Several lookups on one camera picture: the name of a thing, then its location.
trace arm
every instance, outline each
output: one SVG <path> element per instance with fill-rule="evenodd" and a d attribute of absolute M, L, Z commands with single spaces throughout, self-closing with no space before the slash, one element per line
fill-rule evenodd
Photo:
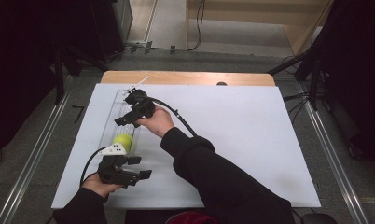
<path fill-rule="evenodd" d="M 53 217 L 61 224 L 106 223 L 105 198 L 119 188 L 120 185 L 103 184 L 97 174 L 92 175 L 63 209 L 53 212 Z"/>
<path fill-rule="evenodd" d="M 168 117 L 157 108 L 151 119 L 137 123 L 162 138 L 161 147 L 174 157 L 176 173 L 197 188 L 209 215 L 221 223 L 294 223 L 289 201 L 217 155 L 208 140 L 187 137 Z"/>

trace yellow ball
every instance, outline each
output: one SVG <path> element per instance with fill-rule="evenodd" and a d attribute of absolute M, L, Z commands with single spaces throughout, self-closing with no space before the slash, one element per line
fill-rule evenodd
<path fill-rule="evenodd" d="M 114 138 L 113 143 L 121 143 L 128 153 L 132 147 L 132 137 L 129 134 L 121 133 Z"/>

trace floor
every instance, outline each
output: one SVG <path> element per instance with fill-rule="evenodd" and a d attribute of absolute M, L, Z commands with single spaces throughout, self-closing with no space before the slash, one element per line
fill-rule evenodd
<path fill-rule="evenodd" d="M 155 48 L 185 46 L 184 1 L 131 1 L 132 11 L 136 14 L 135 21 L 141 21 L 143 25 L 133 25 L 129 43 L 141 43 L 144 46 L 152 41 L 152 47 Z M 198 34 L 194 29 L 195 21 L 191 21 L 189 25 L 191 33 L 188 46 L 191 48 L 196 44 Z M 279 25 L 204 21 L 201 45 L 194 52 L 170 55 L 166 51 L 151 50 L 149 54 L 145 54 L 138 49 L 135 53 L 126 52 L 108 66 L 113 70 L 260 73 L 272 69 L 291 55 L 293 55 L 292 50 Z M 309 80 L 299 83 L 288 74 L 293 73 L 294 70 L 295 68 L 290 67 L 287 72 L 274 76 L 283 96 L 302 92 L 309 85 Z M 10 209 L 8 217 L 5 217 L 6 221 L 2 223 L 45 223 L 50 217 L 49 206 L 80 127 L 82 119 L 79 116 L 80 108 L 88 104 L 92 89 L 100 80 L 101 72 L 96 68 L 85 68 L 81 77 L 67 77 L 65 83 L 67 90 L 70 91 L 66 93 L 67 97 L 62 106 L 54 106 L 55 92 L 51 92 L 27 119 L 12 142 L 2 150 L 0 214 L 3 214 L 4 206 Z M 300 100 L 286 102 L 285 106 L 292 109 Z M 56 110 L 60 110 L 59 117 L 55 115 Z M 294 110 L 291 113 L 291 120 L 296 112 L 297 110 Z M 57 122 L 53 126 L 50 124 L 51 127 L 46 130 L 50 135 L 44 136 L 43 127 L 49 126 L 47 121 L 52 116 L 55 116 Z M 326 140 L 324 142 L 324 137 L 319 136 L 321 132 L 314 125 L 318 121 L 315 116 L 319 116 L 319 121 L 325 128 L 326 140 L 329 142 Z M 294 121 L 294 128 L 323 205 L 322 208 L 314 210 L 298 208 L 297 213 L 300 215 L 312 212 L 327 213 L 342 224 L 375 223 L 375 163 L 351 158 L 337 122 L 323 106 L 318 106 L 318 111 L 315 113 L 312 113 L 308 104 L 302 107 Z M 39 146 L 38 140 L 43 140 L 46 144 L 43 147 Z M 341 164 L 341 172 L 348 180 L 347 185 L 350 186 L 347 186 L 347 191 L 340 182 L 340 168 L 335 171 L 334 162 L 326 152 L 329 147 L 337 156 Z M 33 157 L 32 152 L 34 156 L 39 157 L 36 163 L 27 162 Z M 24 178 L 22 171 L 27 165 L 34 172 L 26 176 L 28 181 L 24 182 L 21 180 Z M 23 197 L 9 203 L 7 198 L 13 196 L 11 192 L 18 182 L 21 183 L 20 195 Z M 348 202 L 347 196 L 351 196 L 348 195 L 350 192 L 348 190 L 352 190 L 357 197 L 358 203 L 352 203 L 353 207 Z M 123 210 L 107 208 L 106 213 L 109 223 L 123 223 Z"/>

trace black sleeve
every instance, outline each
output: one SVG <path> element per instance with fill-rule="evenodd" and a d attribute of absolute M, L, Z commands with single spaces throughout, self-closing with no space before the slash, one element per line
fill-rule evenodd
<path fill-rule="evenodd" d="M 217 155 L 208 140 L 172 128 L 161 147 L 174 157 L 176 173 L 197 188 L 208 214 L 221 223 L 295 223 L 289 201 Z"/>
<path fill-rule="evenodd" d="M 53 212 L 53 217 L 59 224 L 105 224 L 104 198 L 80 188 L 63 209 Z"/>

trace transparent container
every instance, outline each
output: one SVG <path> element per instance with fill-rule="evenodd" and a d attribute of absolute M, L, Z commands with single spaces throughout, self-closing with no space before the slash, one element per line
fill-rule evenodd
<path fill-rule="evenodd" d="M 101 137 L 100 145 L 98 148 L 111 146 L 115 137 L 119 134 L 128 134 L 132 138 L 132 141 L 130 150 L 127 155 L 134 156 L 141 127 L 135 128 L 132 124 L 118 126 L 115 123 L 115 119 L 123 117 L 125 114 L 131 111 L 130 106 L 124 101 L 127 96 L 128 94 L 125 91 L 117 92 L 111 111 L 109 112 L 109 116 L 104 127 L 103 136 Z"/>

